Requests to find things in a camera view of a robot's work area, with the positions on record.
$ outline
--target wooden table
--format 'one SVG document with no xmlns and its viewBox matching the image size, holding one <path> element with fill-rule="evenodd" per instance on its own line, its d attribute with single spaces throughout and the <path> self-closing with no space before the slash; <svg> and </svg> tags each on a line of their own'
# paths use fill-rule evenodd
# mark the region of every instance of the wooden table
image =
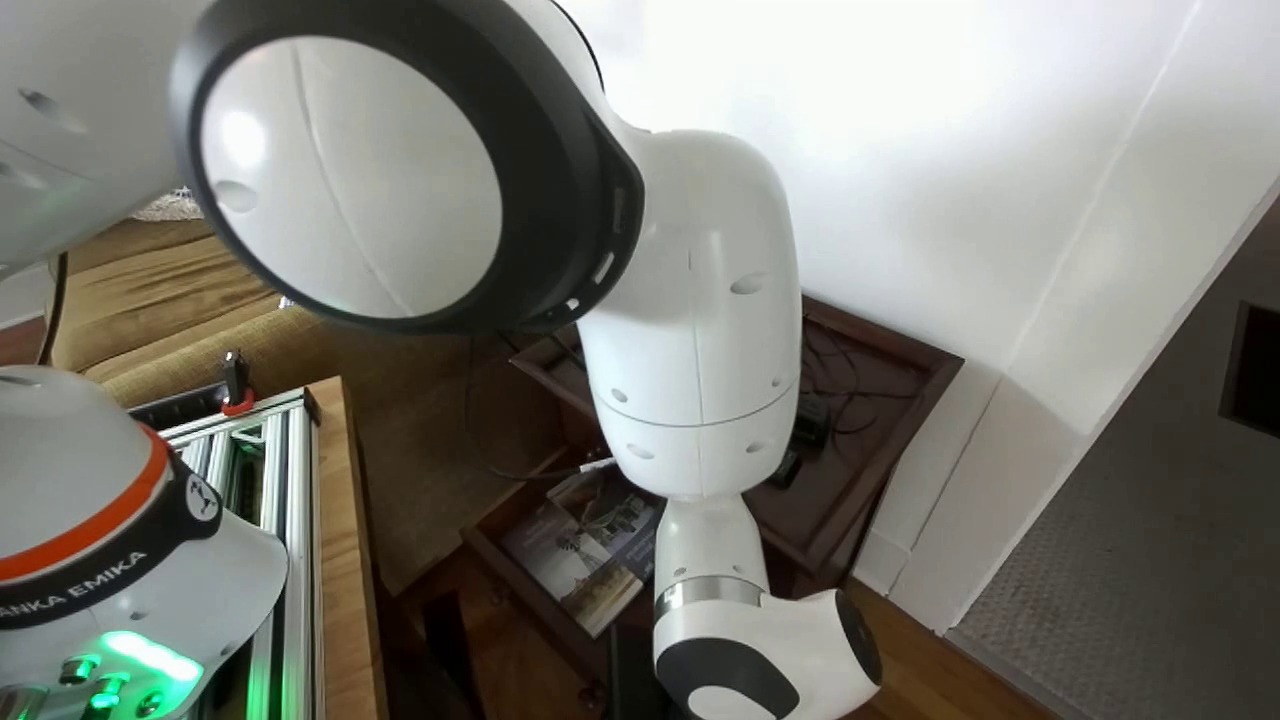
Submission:
<svg viewBox="0 0 1280 720">
<path fill-rule="evenodd" d="M 320 708 L 331 720 L 387 717 L 369 512 L 352 414 L 341 380 L 309 384 L 320 406 L 314 483 L 320 483 Z"/>
</svg>

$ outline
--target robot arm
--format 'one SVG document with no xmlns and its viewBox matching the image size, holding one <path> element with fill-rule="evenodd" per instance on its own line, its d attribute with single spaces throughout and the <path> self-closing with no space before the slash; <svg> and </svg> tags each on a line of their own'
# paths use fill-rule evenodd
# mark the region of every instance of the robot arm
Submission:
<svg viewBox="0 0 1280 720">
<path fill-rule="evenodd" d="M 625 476 L 668 497 L 655 674 L 683 708 L 838 717 L 875 693 L 836 591 L 767 591 L 741 498 L 778 462 L 798 391 L 797 248 L 752 148 L 628 127 L 548 0 L 220 0 L 178 34 L 191 195 L 294 303 L 393 331 L 578 325 Z"/>
</svg>

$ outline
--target white robot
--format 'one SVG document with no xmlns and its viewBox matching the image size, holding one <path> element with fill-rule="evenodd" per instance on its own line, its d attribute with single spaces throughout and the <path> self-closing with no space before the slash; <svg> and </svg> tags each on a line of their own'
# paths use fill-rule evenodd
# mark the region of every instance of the white robot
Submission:
<svg viewBox="0 0 1280 720">
<path fill-rule="evenodd" d="M 126 127 L 89 157 L 126 173 L 112 184 L 117 195 L 64 192 L 75 224 L 41 221 L 31 206 L 3 214 L 0 264 L 67 248 L 148 192 L 189 184 L 220 236 L 320 314 L 393 331 L 577 325 L 615 462 L 668 498 L 655 531 L 652 666 L 672 699 L 691 717 L 843 717 L 870 699 L 875 650 L 855 610 L 836 591 L 775 598 L 756 521 L 741 498 L 775 470 L 798 391 L 797 248 L 767 159 L 729 137 L 625 123 L 604 99 L 589 38 L 548 0 L 0 0 L 3 20 L 26 10 L 31 26 L 44 26 L 41 14 L 83 20 L 104 6 L 151 10 L 148 24 L 168 33 L 138 48 L 151 53 L 142 66 L 112 84 L 136 90 Z M 17 43 L 52 53 L 0 26 L 0 58 L 19 54 Z M 3 112 L 25 106 L 0 99 L 0 169 L 26 179 L 19 192 L 52 202 L 49 189 L 37 189 L 41 173 L 17 159 L 60 169 L 49 159 L 60 150 L 49 130 L 89 120 L 49 89 L 19 84 L 17 99 L 31 116 L 44 112 L 44 123 L 3 123 Z M 0 375 L 3 439 L 26 411 Z M 0 610 L 3 555 L 60 531 L 19 528 L 13 498 L 52 481 L 64 497 L 83 491 L 71 470 L 56 476 L 44 462 L 56 454 L 37 451 L 25 460 L 26 476 L 3 470 L 0 483 Z M 117 486 L 75 497 L 67 512 L 109 502 L 136 470 L 120 462 Z M 178 541 L 176 550 L 256 575 L 260 591 L 244 598 L 244 614 L 227 619 L 217 642 L 138 619 L 148 641 L 184 646 L 170 657 L 189 657 L 205 674 L 227 642 L 244 642 L 282 575 L 268 541 L 246 541 L 227 512 L 217 517 L 220 531 Z M 60 614 L 56 629 L 75 629 L 60 633 L 64 642 L 49 641 L 49 623 L 0 623 L 0 689 L 64 672 L 49 663 L 120 629 L 120 614 L 90 619 L 120 595 L 154 595 L 151 608 L 184 610 L 148 588 L 160 569 L 136 572 L 117 598 Z"/>
</svg>

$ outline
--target orange stripe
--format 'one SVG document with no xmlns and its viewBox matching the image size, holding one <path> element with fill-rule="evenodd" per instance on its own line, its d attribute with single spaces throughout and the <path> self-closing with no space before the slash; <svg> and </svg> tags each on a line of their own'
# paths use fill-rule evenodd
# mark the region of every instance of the orange stripe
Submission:
<svg viewBox="0 0 1280 720">
<path fill-rule="evenodd" d="M 148 508 L 154 497 L 154 483 L 164 481 L 164 468 L 168 468 L 168 444 L 151 432 L 148 432 L 148 439 L 151 439 L 148 462 L 136 470 L 136 481 L 109 508 L 98 508 L 83 524 L 60 531 L 37 546 L 25 546 L 17 555 L 0 555 L 0 583 L 37 575 L 44 569 L 56 569 L 56 563 L 96 546 L 98 541 L 117 537 L 120 524 L 126 524 L 138 508 Z"/>
</svg>

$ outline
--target gray floor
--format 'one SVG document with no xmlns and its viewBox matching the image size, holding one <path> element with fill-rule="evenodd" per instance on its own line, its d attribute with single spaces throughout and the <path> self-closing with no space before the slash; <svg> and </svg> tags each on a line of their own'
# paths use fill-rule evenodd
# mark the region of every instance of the gray floor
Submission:
<svg viewBox="0 0 1280 720">
<path fill-rule="evenodd" d="M 1065 717 L 1280 717 L 1280 436 L 1219 414 L 1245 301 L 1280 306 L 1280 224 L 951 633 Z"/>
</svg>

